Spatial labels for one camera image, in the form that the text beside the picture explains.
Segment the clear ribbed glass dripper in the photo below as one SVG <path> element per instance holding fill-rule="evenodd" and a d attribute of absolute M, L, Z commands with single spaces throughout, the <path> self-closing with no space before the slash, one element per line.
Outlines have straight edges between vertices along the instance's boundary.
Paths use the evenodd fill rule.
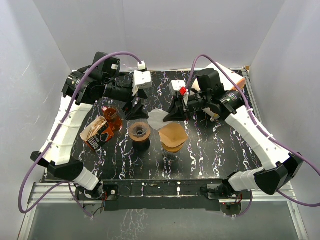
<path fill-rule="evenodd" d="M 129 136 L 134 139 L 147 138 L 150 133 L 150 126 L 146 119 L 130 120 L 127 123 Z"/>

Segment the white paper coffee filter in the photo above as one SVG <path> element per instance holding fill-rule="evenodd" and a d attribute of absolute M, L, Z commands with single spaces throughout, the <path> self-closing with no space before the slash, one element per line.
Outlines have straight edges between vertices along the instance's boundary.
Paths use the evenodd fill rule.
<path fill-rule="evenodd" d="M 162 109 L 153 109 L 148 113 L 147 122 L 151 128 L 153 128 L 154 130 L 159 130 L 168 124 L 167 122 L 164 122 L 164 118 L 167 115 L 168 113 Z"/>

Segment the brown paper coffee filter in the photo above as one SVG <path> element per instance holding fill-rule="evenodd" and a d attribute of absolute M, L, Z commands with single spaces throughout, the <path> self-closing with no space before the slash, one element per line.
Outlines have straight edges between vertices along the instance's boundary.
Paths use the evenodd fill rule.
<path fill-rule="evenodd" d="M 178 147 L 188 139 L 185 128 L 176 122 L 164 126 L 158 133 L 161 142 L 169 148 Z"/>

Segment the orange glass carafe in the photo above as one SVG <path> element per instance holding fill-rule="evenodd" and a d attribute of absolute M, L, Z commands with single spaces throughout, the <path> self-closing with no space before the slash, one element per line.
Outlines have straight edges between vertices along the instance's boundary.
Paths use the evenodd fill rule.
<path fill-rule="evenodd" d="M 117 132 L 122 128 L 122 119 L 118 115 L 118 109 L 107 106 L 108 109 L 103 111 L 103 116 L 113 132 Z"/>

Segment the red black dripper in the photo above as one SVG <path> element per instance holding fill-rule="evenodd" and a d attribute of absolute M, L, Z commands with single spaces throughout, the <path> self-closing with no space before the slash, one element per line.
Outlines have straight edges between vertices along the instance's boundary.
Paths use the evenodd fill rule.
<path fill-rule="evenodd" d="M 144 141 L 133 141 L 133 142 L 132 142 L 133 148 L 134 148 L 136 151 L 142 151 L 142 152 L 148 150 L 149 147 L 150 147 L 150 144 L 151 144 L 151 142 L 150 142 L 149 139 L 146 139 L 146 140 L 144 140 Z"/>

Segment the orange coffee filter box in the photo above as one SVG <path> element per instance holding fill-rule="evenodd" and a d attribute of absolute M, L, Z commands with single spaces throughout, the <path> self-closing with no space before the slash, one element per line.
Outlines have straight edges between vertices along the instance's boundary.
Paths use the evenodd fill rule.
<path fill-rule="evenodd" d="M 98 116 L 81 133 L 81 139 L 95 152 L 104 146 L 114 133 L 107 120 L 103 116 Z"/>

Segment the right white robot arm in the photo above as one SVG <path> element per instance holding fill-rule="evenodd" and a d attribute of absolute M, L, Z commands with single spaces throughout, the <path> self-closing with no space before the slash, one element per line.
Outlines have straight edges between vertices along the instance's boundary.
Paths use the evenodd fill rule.
<path fill-rule="evenodd" d="M 276 145 L 270 133 L 260 132 L 262 125 L 255 117 L 250 117 L 245 98 L 237 90 L 226 91 L 218 71 L 205 68 L 196 74 L 196 79 L 200 89 L 192 95 L 188 94 L 184 81 L 172 80 L 169 83 L 173 99 L 163 121 L 187 121 L 193 112 L 210 109 L 244 138 L 262 165 L 254 170 L 232 173 L 216 188 L 216 192 L 230 199 L 243 190 L 260 189 L 268 195 L 275 194 L 296 176 L 303 160 Z"/>

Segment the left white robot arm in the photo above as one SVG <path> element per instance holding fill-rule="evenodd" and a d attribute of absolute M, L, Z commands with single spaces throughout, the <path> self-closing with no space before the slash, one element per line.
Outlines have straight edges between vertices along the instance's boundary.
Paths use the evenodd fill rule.
<path fill-rule="evenodd" d="M 152 84 L 151 73 L 143 60 L 137 58 L 137 70 L 129 83 L 117 82 L 121 76 L 121 55 L 136 58 L 133 53 L 97 52 L 91 65 L 70 73 L 62 89 L 58 114 L 40 150 L 31 153 L 34 165 L 47 169 L 54 177 L 77 184 L 86 197 L 97 200 L 103 195 L 104 183 L 84 163 L 72 156 L 72 148 L 87 114 L 102 98 L 124 102 L 127 120 L 146 118 L 142 103 L 133 106 L 136 98 L 147 99 L 145 89 Z"/>

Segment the white orange coffee grinder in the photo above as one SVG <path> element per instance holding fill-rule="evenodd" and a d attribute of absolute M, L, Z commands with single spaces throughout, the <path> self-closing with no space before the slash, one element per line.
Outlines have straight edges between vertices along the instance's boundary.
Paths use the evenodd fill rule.
<path fill-rule="evenodd" d="M 246 83 L 244 77 L 221 64 L 212 64 L 198 71 L 195 77 L 191 95 L 206 91 L 210 96 L 210 107 L 201 111 L 205 111 L 211 117 L 217 115 L 228 124 L 248 115 L 245 98 L 241 94 Z"/>

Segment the red white small bottle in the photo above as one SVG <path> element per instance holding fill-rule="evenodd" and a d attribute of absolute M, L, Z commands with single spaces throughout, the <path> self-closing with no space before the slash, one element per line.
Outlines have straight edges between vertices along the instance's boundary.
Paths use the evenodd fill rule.
<path fill-rule="evenodd" d="M 108 107 L 104 106 L 104 107 L 102 107 L 101 110 L 102 110 L 103 112 L 105 112 L 107 109 L 108 109 Z"/>

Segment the clear glass server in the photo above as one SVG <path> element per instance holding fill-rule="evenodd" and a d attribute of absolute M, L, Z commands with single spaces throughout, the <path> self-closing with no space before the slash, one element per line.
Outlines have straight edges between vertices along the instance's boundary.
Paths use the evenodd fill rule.
<path fill-rule="evenodd" d="M 163 159 L 168 162 L 174 162 L 179 159 L 180 154 L 178 152 L 163 151 Z"/>

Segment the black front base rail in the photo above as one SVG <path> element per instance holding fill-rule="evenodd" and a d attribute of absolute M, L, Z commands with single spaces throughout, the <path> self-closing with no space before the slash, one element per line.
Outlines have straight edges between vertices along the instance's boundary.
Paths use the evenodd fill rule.
<path fill-rule="evenodd" d="M 223 203 L 243 203 L 251 194 L 244 190 L 227 196 L 215 189 L 220 179 L 134 179 L 106 180 L 102 195 L 90 199 L 79 190 L 75 196 L 82 203 L 101 204 L 105 211 L 205 209 L 219 211 Z"/>

